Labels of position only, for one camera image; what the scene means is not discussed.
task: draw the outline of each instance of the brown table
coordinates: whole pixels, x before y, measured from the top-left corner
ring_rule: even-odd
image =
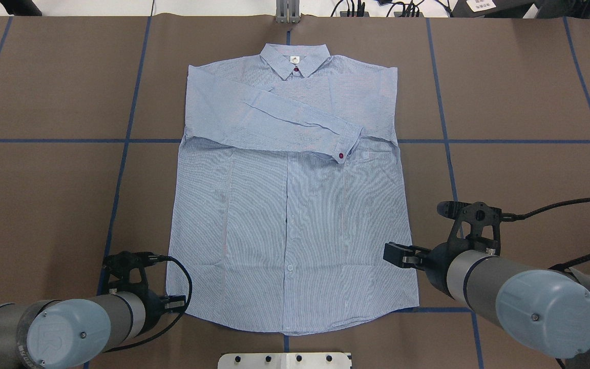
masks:
[[[399,68],[416,245],[447,238],[439,201],[523,213],[590,196],[590,20],[2,17],[0,303],[89,297],[104,254],[166,253],[187,65],[258,54],[266,42],[327,44]],[[587,254],[590,204],[503,224],[502,238],[503,256],[540,268]],[[419,309],[351,329],[285,337],[186,317],[90,367],[216,367],[223,353],[325,350],[352,352],[357,369],[555,367],[420,277]],[[164,268],[150,279],[161,292]]]

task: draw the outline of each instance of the light blue shirt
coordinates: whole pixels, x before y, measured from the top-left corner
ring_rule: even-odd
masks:
[[[418,305],[415,271],[382,259],[411,244],[396,92],[396,68],[325,45],[189,67],[170,242],[188,313],[301,335]],[[187,292],[176,267],[166,290]]]

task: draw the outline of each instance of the paper sticker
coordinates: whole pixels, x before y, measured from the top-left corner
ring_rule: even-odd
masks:
[[[480,12],[496,7],[493,0],[466,0],[466,3],[468,3],[468,6],[473,12]]]

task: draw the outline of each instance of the shirt sleeve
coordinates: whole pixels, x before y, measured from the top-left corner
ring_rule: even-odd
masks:
[[[239,149],[314,152],[342,163],[362,129],[301,102],[188,68],[185,138]]]

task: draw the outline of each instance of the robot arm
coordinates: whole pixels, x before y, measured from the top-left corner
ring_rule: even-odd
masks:
[[[1,304],[0,369],[80,365],[101,352],[118,350],[123,342],[152,329],[166,313],[179,313],[176,322],[187,309],[190,293],[188,299],[156,296],[145,275],[145,267],[168,260],[174,261],[152,253],[122,252],[104,260],[101,290],[105,295],[29,306]],[[130,281],[134,269],[140,273],[140,282]]]
[[[481,202],[446,201],[437,210],[455,220],[447,242],[433,250],[390,242],[384,259],[425,271],[436,289],[519,343],[567,359],[567,367],[590,367],[590,276],[574,268],[539,270],[499,257],[499,223],[515,220],[513,214]],[[464,222],[470,224],[470,234],[459,238]],[[492,240],[482,234],[489,226]]]

